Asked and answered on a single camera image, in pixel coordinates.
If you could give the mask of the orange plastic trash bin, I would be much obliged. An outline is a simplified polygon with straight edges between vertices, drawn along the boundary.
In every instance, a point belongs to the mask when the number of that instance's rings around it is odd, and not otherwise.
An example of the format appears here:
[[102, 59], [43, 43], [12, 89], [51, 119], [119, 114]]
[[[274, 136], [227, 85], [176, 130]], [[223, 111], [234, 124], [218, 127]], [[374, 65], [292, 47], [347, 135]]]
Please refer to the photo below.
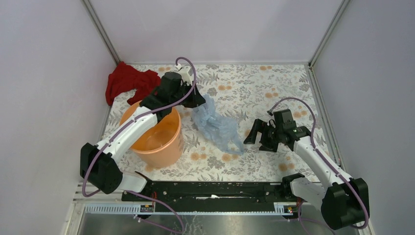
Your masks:
[[174, 164], [183, 154], [184, 138], [179, 112], [173, 108], [130, 147], [141, 160], [156, 168]]

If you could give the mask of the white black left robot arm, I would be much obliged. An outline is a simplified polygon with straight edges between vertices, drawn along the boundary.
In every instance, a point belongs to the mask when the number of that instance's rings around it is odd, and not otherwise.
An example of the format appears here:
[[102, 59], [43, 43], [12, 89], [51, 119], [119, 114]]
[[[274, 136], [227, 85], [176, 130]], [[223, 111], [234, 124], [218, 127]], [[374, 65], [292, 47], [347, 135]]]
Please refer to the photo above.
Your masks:
[[80, 176], [84, 179], [82, 194], [85, 197], [95, 194], [86, 192], [87, 183], [105, 194], [119, 189], [132, 191], [140, 201], [151, 197], [152, 189], [147, 185], [147, 179], [138, 173], [122, 172], [118, 164], [127, 150], [170, 114], [173, 107], [182, 105], [195, 108], [205, 103], [196, 88], [196, 82], [195, 72], [165, 73], [160, 85], [139, 102], [133, 114], [109, 137], [95, 145], [86, 143], [81, 148]]

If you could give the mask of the light blue trash bag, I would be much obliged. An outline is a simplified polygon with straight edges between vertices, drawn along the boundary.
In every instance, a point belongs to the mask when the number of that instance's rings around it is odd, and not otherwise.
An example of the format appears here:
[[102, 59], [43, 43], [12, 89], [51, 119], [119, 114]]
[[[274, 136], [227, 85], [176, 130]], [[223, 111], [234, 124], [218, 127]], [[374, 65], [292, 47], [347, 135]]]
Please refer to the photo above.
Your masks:
[[228, 154], [242, 155], [243, 143], [237, 132], [236, 120], [216, 112], [214, 99], [208, 94], [203, 95], [205, 104], [193, 108], [192, 119], [197, 129], [219, 150]]

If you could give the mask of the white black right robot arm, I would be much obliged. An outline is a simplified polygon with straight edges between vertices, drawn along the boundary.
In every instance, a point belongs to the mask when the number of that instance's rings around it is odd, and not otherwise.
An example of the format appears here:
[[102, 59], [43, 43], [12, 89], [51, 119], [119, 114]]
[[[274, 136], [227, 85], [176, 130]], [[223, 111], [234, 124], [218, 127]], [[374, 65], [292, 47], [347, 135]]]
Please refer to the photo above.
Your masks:
[[369, 221], [369, 188], [362, 179], [354, 179], [324, 152], [318, 149], [311, 131], [297, 126], [289, 109], [273, 113], [268, 122], [255, 119], [244, 144], [254, 144], [260, 134], [260, 151], [276, 152], [283, 144], [300, 156], [320, 181], [310, 182], [296, 173], [281, 180], [281, 197], [288, 202], [302, 199], [318, 209], [333, 230]]

